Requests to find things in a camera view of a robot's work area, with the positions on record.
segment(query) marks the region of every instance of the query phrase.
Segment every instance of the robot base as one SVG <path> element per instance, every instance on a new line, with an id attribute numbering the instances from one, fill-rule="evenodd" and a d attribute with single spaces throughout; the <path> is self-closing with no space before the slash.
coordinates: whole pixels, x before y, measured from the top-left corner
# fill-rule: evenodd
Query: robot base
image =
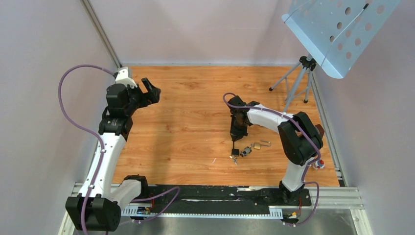
<path id="1" fill-rule="evenodd" d="M 160 194 L 176 185 L 149 186 L 149 192 Z M 282 188 L 258 188 L 249 186 L 197 186 L 179 185 L 180 194 L 166 213 L 183 214 L 269 214 L 269 206 L 311 206 L 308 189 L 300 188 L 286 202 L 286 190 Z M 173 194 L 155 200 L 151 213 L 160 212 Z"/>

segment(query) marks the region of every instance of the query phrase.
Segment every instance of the white wall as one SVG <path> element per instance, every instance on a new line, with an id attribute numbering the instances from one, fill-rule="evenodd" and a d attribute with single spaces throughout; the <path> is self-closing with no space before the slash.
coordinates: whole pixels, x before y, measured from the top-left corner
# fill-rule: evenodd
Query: white wall
<path id="1" fill-rule="evenodd" d="M 0 1 L 0 234 L 56 234 L 96 140 L 61 114 L 72 66 L 115 69 L 77 0 Z M 64 82 L 69 115 L 97 130 L 111 77 L 80 69 Z"/>
<path id="2" fill-rule="evenodd" d="M 293 64 L 290 0 L 91 0 L 125 64 Z"/>
<path id="3" fill-rule="evenodd" d="M 344 177 L 375 235 L 414 234 L 414 12 L 402 0 L 346 78 L 317 70 Z"/>

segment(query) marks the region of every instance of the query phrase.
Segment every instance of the perforated metal plate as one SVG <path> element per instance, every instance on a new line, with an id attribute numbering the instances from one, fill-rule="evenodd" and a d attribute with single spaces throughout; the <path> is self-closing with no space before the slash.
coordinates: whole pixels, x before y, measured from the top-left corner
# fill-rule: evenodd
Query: perforated metal plate
<path id="1" fill-rule="evenodd" d="M 129 204 L 121 212 L 121 216 L 132 216 L 132 217 L 152 217 L 156 213 L 151 214 L 137 214 L 138 208 L 142 207 L 140 204 Z M 269 214 L 196 214 L 196 213 L 163 213 L 160 217 L 185 217 L 185 218 L 252 218 L 252 219 L 282 219 L 282 209 L 271 208 Z"/>
<path id="2" fill-rule="evenodd" d="M 369 6 L 362 12 L 366 3 Z M 293 0 L 282 19 L 327 75 L 344 78 L 399 3 Z"/>

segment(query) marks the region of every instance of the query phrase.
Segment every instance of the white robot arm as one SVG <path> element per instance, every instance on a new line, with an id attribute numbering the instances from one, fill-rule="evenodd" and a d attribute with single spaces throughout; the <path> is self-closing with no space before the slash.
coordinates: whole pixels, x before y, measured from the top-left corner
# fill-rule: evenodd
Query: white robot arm
<path id="1" fill-rule="evenodd" d="M 68 197 L 66 209 L 76 229 L 81 230 L 81 205 L 87 200 L 85 224 L 91 231 L 117 229 L 123 210 L 134 198 L 148 194 L 144 176 L 127 176 L 122 184 L 111 193 L 118 157 L 125 146 L 131 127 L 133 113 L 150 104 L 157 103 L 161 90 L 154 87 L 147 78 L 141 80 L 148 92 L 143 93 L 132 79 L 131 69 L 123 67 L 115 73 L 115 84 L 107 88 L 107 103 L 99 124 L 105 150 L 98 142 L 87 179 L 76 197 Z M 101 166 L 96 173 L 98 163 Z"/>
<path id="2" fill-rule="evenodd" d="M 243 136 L 247 136 L 247 127 L 251 125 L 260 125 L 280 134 L 285 155 L 289 159 L 287 171 L 280 182 L 280 188 L 285 188 L 289 193 L 301 190 L 304 186 L 302 181 L 304 170 L 316 156 L 316 151 L 311 144 L 298 132 L 299 130 L 292 122 L 276 114 L 277 112 L 263 111 L 267 108 L 258 102 L 252 101 L 246 104 L 239 96 L 235 96 L 228 103 L 233 106 L 247 107 L 246 109 L 230 107 L 232 140 L 237 141 Z M 298 122 L 319 149 L 323 146 L 324 130 L 320 125 L 314 126 L 306 113 L 285 114 L 285 116 Z"/>

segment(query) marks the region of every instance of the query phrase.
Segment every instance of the wood grain surface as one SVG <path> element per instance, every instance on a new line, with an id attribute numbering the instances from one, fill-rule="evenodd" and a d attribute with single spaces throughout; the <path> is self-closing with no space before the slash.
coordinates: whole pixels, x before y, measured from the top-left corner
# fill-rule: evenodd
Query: wood grain surface
<path id="1" fill-rule="evenodd" d="M 271 147 L 253 149 L 230 159 L 230 111 L 222 95 L 233 92 L 245 102 L 258 101 L 275 110 L 284 108 L 285 84 L 270 92 L 269 87 L 289 67 L 132 67 L 135 81 L 149 78 L 161 88 L 158 104 L 138 109 L 133 128 L 119 157 L 113 182 L 127 175 L 144 175 L 150 184 L 255 185 L 275 186 L 285 174 L 288 159 L 279 135 L 261 126 L 248 128 L 248 136 L 235 143 L 242 150 L 247 145 L 267 140 Z M 290 85 L 299 70 L 289 76 Z M 303 79 L 299 91 L 305 88 Z M 312 92 L 309 102 L 300 95 L 288 113 L 308 113 L 314 124 L 320 123 Z M 327 142 L 321 150 L 325 168 L 310 169 L 306 180 L 321 186 L 339 186 Z"/>

